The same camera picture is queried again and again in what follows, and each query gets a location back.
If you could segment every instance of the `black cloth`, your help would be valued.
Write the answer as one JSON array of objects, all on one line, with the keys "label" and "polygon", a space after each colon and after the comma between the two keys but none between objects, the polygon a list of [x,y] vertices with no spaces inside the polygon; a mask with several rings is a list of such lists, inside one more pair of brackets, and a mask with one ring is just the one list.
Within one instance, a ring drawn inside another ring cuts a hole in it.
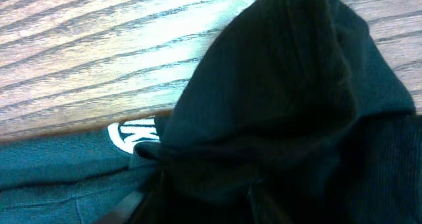
[{"label": "black cloth", "polygon": [[[173,113],[155,118],[160,142],[139,142],[130,157],[109,154],[116,164],[103,171],[72,172],[85,206],[73,193],[75,212],[42,211],[88,223],[162,173],[155,200],[165,202],[151,223],[422,223],[421,125],[367,24],[341,1],[256,0],[210,46]],[[43,189],[46,176],[35,187],[3,185],[9,204],[0,217],[28,216],[31,198],[74,189],[65,175],[54,179],[60,188]],[[100,192],[104,185],[129,188]],[[26,203],[10,204],[22,193]]]}]

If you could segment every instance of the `dark green fabric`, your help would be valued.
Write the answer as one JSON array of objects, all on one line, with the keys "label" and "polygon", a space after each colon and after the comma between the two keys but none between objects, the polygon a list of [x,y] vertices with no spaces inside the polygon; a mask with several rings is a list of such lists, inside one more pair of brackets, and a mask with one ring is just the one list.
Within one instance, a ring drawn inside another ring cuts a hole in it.
[{"label": "dark green fabric", "polygon": [[91,223],[157,171],[163,223],[422,223],[421,125],[351,9],[257,0],[155,119],[160,143],[128,156],[102,131],[2,147],[0,223]]}]

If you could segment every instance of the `wooden table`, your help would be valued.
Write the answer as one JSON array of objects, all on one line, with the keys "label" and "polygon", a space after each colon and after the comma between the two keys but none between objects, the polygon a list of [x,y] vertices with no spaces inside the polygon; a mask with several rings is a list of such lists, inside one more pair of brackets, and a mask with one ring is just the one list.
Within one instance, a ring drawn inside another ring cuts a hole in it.
[{"label": "wooden table", "polygon": [[[254,0],[0,0],[0,140],[169,110]],[[422,111],[422,0],[344,0]]]}]

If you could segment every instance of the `black fabric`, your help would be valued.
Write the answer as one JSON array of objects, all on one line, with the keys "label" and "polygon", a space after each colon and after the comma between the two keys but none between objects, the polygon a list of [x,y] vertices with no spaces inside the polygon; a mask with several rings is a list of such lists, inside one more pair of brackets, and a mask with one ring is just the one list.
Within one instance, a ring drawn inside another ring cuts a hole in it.
[{"label": "black fabric", "polygon": [[149,125],[160,142],[128,155],[101,131],[2,148],[0,223],[91,223],[157,173],[132,222],[422,223],[421,125],[342,2],[257,0]]}]

